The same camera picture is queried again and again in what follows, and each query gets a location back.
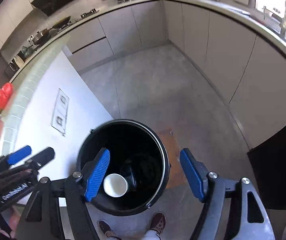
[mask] cooking pot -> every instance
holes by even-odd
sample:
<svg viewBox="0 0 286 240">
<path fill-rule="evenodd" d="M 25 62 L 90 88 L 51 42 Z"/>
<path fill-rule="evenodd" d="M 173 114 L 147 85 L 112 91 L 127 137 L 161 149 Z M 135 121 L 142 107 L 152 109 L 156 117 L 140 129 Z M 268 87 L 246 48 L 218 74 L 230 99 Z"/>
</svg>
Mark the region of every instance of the cooking pot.
<svg viewBox="0 0 286 240">
<path fill-rule="evenodd" d="M 48 29 L 41 30 L 40 32 L 37 32 L 37 34 L 32 39 L 32 42 L 34 45 L 43 45 L 45 42 L 48 41 Z"/>
</svg>

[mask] person's hand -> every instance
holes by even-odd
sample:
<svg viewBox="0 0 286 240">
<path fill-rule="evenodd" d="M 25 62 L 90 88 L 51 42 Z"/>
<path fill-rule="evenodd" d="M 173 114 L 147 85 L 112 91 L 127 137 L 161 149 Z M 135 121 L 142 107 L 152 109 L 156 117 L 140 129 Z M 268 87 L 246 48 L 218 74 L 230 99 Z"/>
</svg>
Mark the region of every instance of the person's hand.
<svg viewBox="0 0 286 240">
<path fill-rule="evenodd" d="M 12 213 L 12 215 L 8 221 L 8 225 L 12 230 L 10 233 L 10 236 L 8 235 L 8 233 L 6 233 L 2 229 L 0 229 L 0 233 L 3 234 L 4 236 L 9 237 L 9 238 L 15 238 L 16 228 L 17 228 L 18 222 L 21 218 L 21 214 L 16 210 L 16 208 L 11 207 L 11 209 L 13 210 L 13 213 Z"/>
</svg>

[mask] black trash can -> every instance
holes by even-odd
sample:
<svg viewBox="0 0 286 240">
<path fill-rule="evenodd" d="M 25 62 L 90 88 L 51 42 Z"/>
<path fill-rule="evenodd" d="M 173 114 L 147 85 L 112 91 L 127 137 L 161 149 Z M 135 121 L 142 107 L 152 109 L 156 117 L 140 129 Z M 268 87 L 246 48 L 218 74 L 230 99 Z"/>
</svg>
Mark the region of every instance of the black trash can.
<svg viewBox="0 0 286 240">
<path fill-rule="evenodd" d="M 111 159 L 105 176 L 120 174 L 130 162 L 137 187 L 119 198 L 104 192 L 103 183 L 91 203 L 99 210 L 130 216 L 151 207 L 163 194 L 169 179 L 169 160 L 160 138 L 147 126 L 133 120 L 113 120 L 92 130 L 77 158 L 80 171 L 86 162 L 94 160 L 101 148 L 110 151 Z"/>
</svg>

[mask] electrical outlet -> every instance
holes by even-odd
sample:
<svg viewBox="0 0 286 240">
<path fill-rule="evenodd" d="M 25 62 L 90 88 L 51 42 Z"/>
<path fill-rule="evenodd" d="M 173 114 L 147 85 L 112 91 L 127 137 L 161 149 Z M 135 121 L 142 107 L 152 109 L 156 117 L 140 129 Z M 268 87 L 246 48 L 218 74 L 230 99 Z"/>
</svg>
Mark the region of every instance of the electrical outlet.
<svg viewBox="0 0 286 240">
<path fill-rule="evenodd" d="M 65 134 L 67 109 L 70 99 L 62 90 L 58 90 L 56 102 L 54 106 L 51 125 L 59 130 L 62 134 Z"/>
</svg>

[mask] shoe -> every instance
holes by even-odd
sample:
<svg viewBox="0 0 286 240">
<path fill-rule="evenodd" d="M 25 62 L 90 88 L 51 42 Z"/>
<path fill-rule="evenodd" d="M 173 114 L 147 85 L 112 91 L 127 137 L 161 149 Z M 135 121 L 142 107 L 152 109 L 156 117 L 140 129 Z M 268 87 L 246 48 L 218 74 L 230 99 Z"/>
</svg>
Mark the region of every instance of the shoe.
<svg viewBox="0 0 286 240">
<path fill-rule="evenodd" d="M 162 234 L 164 228 L 165 216 L 162 213 L 156 213 L 152 219 L 150 230 L 154 230 L 160 235 Z"/>
<path fill-rule="evenodd" d="M 103 232 L 103 234 L 106 237 L 115 236 L 115 234 L 112 231 L 111 227 L 107 223 L 105 223 L 103 220 L 99 221 L 99 227 L 100 227 L 101 231 Z"/>
</svg>

